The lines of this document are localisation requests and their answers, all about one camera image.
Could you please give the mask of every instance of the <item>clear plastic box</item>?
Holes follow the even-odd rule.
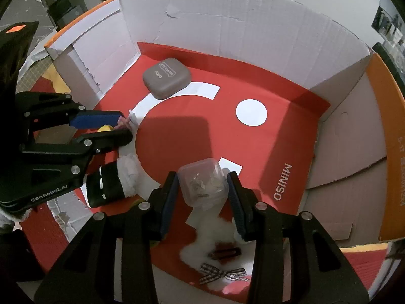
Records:
[[[228,183],[213,158],[186,164],[177,174],[184,201],[190,207],[206,210],[228,196]]]

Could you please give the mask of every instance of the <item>small plastic case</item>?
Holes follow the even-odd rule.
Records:
[[[167,58],[148,68],[142,76],[145,86],[156,99],[166,99],[187,87],[191,73],[175,58]]]
[[[213,158],[182,166],[177,174],[184,201],[190,207],[206,210],[228,196],[228,183],[218,161]]]

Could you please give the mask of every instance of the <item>silver bolt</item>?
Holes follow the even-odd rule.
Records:
[[[302,212],[301,217],[305,220],[311,220],[313,216],[310,212]]]
[[[97,213],[95,213],[94,215],[93,215],[93,218],[95,219],[95,220],[102,220],[103,218],[104,218],[104,213],[103,212],[97,212]]]
[[[148,210],[150,207],[151,207],[151,204],[150,204],[149,202],[141,202],[141,203],[138,205],[138,208],[139,208],[140,210]]]
[[[266,210],[267,209],[267,204],[265,204],[264,202],[258,202],[255,205],[257,210]]]
[[[70,170],[72,171],[72,174],[77,175],[80,172],[80,167],[74,165]]]

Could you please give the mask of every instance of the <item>gingham bow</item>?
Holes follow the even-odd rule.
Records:
[[[247,275],[245,269],[234,269],[230,271],[222,271],[215,266],[202,263],[200,267],[200,271],[202,273],[206,273],[207,275],[203,276],[200,279],[200,284],[206,284],[218,280],[220,278],[226,278],[231,281],[242,280],[249,282],[249,279],[242,278],[243,276]]]

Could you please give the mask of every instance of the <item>plaid bow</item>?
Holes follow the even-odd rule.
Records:
[[[202,273],[207,273],[207,275],[203,276],[200,279],[200,284],[206,284],[218,280],[220,278],[226,278],[231,281],[242,280],[249,282],[249,279],[242,278],[243,276],[247,275],[245,269],[234,269],[230,271],[222,271],[215,266],[202,263],[200,267],[200,271]]]

